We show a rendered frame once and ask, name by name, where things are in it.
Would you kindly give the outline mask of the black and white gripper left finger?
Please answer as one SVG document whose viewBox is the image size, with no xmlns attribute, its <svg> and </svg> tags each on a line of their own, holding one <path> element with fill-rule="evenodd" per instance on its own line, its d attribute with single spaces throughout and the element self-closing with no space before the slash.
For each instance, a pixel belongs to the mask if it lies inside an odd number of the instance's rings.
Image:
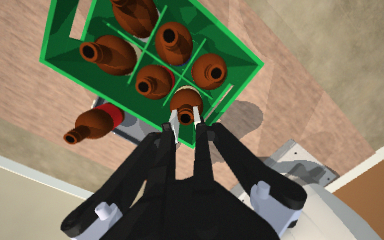
<svg viewBox="0 0 384 240">
<path fill-rule="evenodd" d="M 131 231 L 136 240 L 159 240 L 168 179 L 176 179 L 177 114 L 172 110 L 162 133 L 146 135 L 103 186 L 65 217 L 61 231 L 72 240 L 99 240 L 131 207 L 147 178 Z"/>
</svg>

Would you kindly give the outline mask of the green box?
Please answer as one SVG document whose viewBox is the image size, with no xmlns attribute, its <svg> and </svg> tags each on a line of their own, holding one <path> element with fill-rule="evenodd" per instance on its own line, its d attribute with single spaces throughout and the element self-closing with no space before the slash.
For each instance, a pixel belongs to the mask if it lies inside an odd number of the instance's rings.
<svg viewBox="0 0 384 240">
<path fill-rule="evenodd" d="M 246 45 L 197 0 L 153 1 L 161 15 L 147 43 L 144 43 L 127 33 L 118 24 L 109 0 L 92 0 L 81 39 L 71 38 L 69 35 L 79 0 L 51 0 L 39 62 L 160 131 L 162 131 L 161 124 L 169 122 L 170 101 L 179 87 L 191 85 L 199 91 L 203 101 L 201 116 L 205 119 L 230 86 L 234 85 L 207 118 L 206 123 L 219 112 L 232 94 L 241 73 Z M 171 21 L 183 24 L 189 30 L 193 40 L 191 61 L 180 67 L 165 63 L 155 49 L 155 36 L 158 29 Z M 142 49 L 143 52 L 131 75 L 109 75 L 96 63 L 86 61 L 81 56 L 80 45 L 83 42 L 94 42 L 98 37 L 106 34 L 120 37 Z M 134 42 L 133 38 L 138 42 Z M 213 90 L 198 87 L 191 75 L 194 62 L 206 53 L 221 56 L 227 65 L 225 81 Z M 163 65 L 175 76 L 176 85 L 170 91 L 171 93 L 159 100 L 148 99 L 138 93 L 135 88 L 139 70 L 149 64 Z"/>
</svg>

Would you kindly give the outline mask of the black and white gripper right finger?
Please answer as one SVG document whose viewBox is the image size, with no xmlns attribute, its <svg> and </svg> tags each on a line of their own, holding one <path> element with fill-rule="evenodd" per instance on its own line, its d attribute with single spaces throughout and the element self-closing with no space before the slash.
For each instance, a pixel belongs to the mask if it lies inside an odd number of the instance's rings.
<svg viewBox="0 0 384 240">
<path fill-rule="evenodd" d="M 213 144 L 250 197 L 255 212 L 276 231 L 279 238 L 293 228 L 307 199 L 305 189 L 266 166 L 225 126 L 216 122 L 207 126 L 193 107 L 196 129 L 191 220 L 197 236 L 213 239 L 220 229 L 219 209 L 209 143 Z"/>
</svg>

